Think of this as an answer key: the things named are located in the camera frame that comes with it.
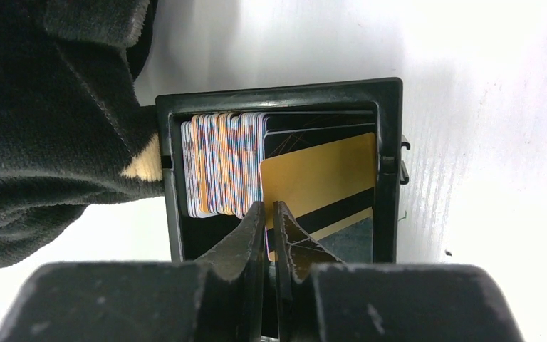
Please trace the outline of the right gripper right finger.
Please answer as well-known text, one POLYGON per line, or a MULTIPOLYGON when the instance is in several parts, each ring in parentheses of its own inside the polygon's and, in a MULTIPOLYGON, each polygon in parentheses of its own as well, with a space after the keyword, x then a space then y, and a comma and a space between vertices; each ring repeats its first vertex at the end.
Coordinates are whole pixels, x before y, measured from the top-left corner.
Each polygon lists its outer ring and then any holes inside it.
POLYGON ((273 206, 281 341, 521 341, 496 282, 467 264, 347 264, 273 206))

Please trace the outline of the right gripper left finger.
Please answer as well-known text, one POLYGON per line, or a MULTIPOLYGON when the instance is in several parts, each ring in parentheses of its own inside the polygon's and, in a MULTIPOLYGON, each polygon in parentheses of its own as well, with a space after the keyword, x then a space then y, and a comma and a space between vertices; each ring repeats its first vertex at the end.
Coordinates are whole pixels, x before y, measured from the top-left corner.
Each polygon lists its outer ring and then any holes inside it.
POLYGON ((51 263, 26 280, 0 341, 259 341, 265 209, 194 261, 51 263))

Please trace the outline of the black card box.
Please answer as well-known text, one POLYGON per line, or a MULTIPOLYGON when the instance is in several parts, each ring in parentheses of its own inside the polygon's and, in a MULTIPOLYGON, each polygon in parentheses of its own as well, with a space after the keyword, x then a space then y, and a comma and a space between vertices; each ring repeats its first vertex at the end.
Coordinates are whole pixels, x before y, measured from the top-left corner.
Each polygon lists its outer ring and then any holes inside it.
POLYGON ((373 202, 373 261, 397 261, 397 222, 400 187, 409 182, 402 148, 400 78, 375 78, 273 88, 159 95, 155 100, 160 133, 165 203, 173 261, 193 260, 229 234, 240 222, 230 216, 205 219, 187 214, 182 160, 181 124, 197 113, 287 110, 370 111, 376 122, 377 175, 373 202))

